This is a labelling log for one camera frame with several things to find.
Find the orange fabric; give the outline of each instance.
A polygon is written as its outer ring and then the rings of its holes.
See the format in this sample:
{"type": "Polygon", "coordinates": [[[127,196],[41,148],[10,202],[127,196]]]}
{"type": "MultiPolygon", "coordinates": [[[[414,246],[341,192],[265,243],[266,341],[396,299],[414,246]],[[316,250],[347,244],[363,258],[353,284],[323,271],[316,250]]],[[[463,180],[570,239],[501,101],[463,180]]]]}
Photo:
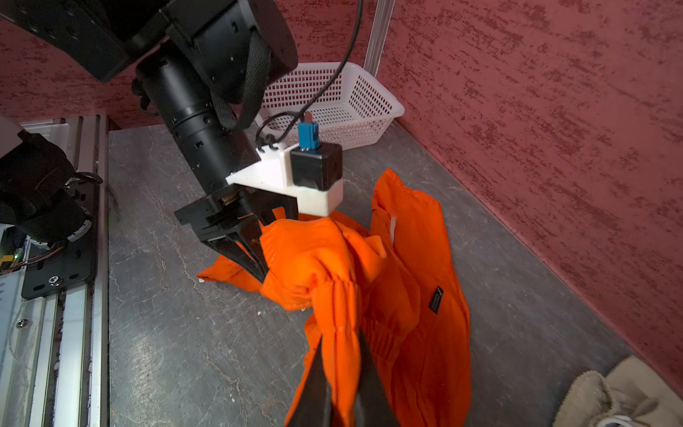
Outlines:
{"type": "Polygon", "coordinates": [[[353,425],[362,329],[401,425],[461,426],[471,399],[470,319],[441,206],[387,170],[375,186],[372,210],[369,233],[338,212],[263,228],[270,268],[263,284],[224,257],[198,277],[261,292],[288,310],[313,307],[304,328],[311,348],[287,422],[323,337],[333,425],[353,425]],[[429,308],[437,286],[443,289],[438,314],[429,308]]]}

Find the pink textured wall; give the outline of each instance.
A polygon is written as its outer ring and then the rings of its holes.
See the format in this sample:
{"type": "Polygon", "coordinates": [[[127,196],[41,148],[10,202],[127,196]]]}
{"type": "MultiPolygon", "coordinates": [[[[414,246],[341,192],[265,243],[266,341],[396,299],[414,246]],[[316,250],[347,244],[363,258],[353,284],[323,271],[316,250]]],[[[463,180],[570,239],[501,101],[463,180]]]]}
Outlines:
{"type": "Polygon", "coordinates": [[[398,0],[401,123],[683,390],[683,1],[398,0]]]}
{"type": "MultiPolygon", "coordinates": [[[[301,62],[341,60],[356,16],[354,1],[284,0],[279,7],[290,26],[301,62]]],[[[363,26],[351,61],[363,65],[376,0],[365,4],[363,26]]],[[[106,113],[122,128],[161,121],[140,112],[130,93],[129,67],[111,82],[91,77],[67,54],[0,21],[0,113],[39,120],[106,113]]]]}

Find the white plastic basket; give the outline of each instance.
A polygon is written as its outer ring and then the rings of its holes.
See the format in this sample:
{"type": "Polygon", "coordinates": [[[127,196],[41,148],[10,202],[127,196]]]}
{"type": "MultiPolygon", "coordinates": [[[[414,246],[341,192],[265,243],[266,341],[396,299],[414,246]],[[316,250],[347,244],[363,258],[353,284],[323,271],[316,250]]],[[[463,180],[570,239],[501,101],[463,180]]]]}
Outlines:
{"type": "MultiPolygon", "coordinates": [[[[298,111],[327,83],[339,62],[299,64],[291,73],[268,86],[256,123],[261,126],[270,116],[283,111],[298,111]]],[[[403,115],[403,105],[362,67],[346,63],[327,91],[308,109],[319,123],[320,140],[334,142],[343,149],[376,143],[391,121],[403,115]]],[[[263,130],[280,137],[292,120],[283,116],[263,130]]],[[[285,142],[298,141],[294,127],[285,142]]]]}

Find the gray marble surface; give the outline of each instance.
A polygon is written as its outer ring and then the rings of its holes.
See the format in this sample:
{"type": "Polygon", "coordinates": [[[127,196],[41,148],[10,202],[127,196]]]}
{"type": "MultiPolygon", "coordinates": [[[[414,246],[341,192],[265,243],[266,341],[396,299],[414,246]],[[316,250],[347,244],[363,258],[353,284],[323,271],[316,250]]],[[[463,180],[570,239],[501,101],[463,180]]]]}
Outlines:
{"type": "MultiPolygon", "coordinates": [[[[283,426],[311,311],[198,281],[216,255],[173,216],[202,193],[163,126],[113,132],[109,161],[111,425],[283,426]]],[[[369,226],[388,167],[443,207],[472,312],[467,426],[549,426],[577,375],[631,353],[397,124],[344,152],[340,210],[369,226]]]]}

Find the beige fabric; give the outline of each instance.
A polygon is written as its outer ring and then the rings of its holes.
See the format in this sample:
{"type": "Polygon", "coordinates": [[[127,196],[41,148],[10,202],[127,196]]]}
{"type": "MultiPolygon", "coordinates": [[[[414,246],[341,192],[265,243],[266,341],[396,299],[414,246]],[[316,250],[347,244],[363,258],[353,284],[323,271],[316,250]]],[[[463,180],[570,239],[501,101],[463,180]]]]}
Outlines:
{"type": "Polygon", "coordinates": [[[634,427],[683,427],[683,401],[636,357],[623,360],[603,377],[599,372],[581,374],[567,393],[553,427],[614,425],[608,419],[625,420],[634,427]]]}

